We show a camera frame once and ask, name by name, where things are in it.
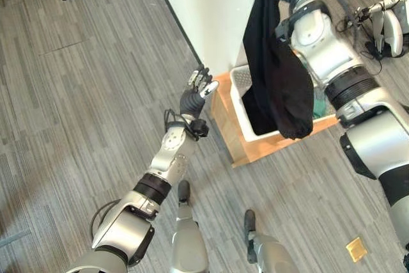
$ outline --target robotic arm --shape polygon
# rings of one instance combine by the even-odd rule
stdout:
[[[341,146],[355,171],[382,184],[397,236],[409,250],[409,111],[369,74],[354,48],[337,37],[322,0],[290,2],[277,36],[290,42],[325,89],[346,129]]]
[[[149,170],[137,185],[113,207],[96,232],[93,250],[67,273],[126,273],[143,258],[155,232],[151,226],[171,187],[185,173],[187,162],[208,127],[199,116],[205,99],[216,90],[209,69],[195,70],[180,100],[180,113],[165,113],[166,135]],[[192,272],[205,272],[206,268]]]

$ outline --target yellow sticky note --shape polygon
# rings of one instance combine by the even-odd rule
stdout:
[[[352,240],[346,246],[346,249],[350,253],[353,262],[358,262],[368,253],[359,237]]]

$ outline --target laundry basket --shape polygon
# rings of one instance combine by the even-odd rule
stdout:
[[[242,129],[243,137],[247,142],[256,141],[265,137],[276,136],[280,134],[278,130],[269,132],[267,134],[257,135],[253,131],[249,117],[245,110],[242,97],[251,87],[251,75],[248,65],[240,66],[230,71],[231,89],[230,96],[233,106],[236,111],[237,120]]]

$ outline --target wooden crate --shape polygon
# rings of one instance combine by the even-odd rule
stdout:
[[[243,137],[233,103],[231,102],[231,81],[229,73],[219,75],[215,77],[215,80],[220,82],[220,86],[213,94],[212,116],[215,119],[223,140],[233,158],[234,168],[254,162],[299,141],[299,139],[286,139],[279,134],[277,136],[247,142]],[[314,130],[311,134],[316,134],[321,130],[335,125],[337,122],[335,115],[320,120],[314,123]]]

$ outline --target black cloth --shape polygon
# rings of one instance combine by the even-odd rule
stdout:
[[[255,133],[278,128],[302,138],[313,130],[314,86],[289,45],[276,39],[279,22],[278,0],[255,0],[243,38],[252,79],[243,103]]]

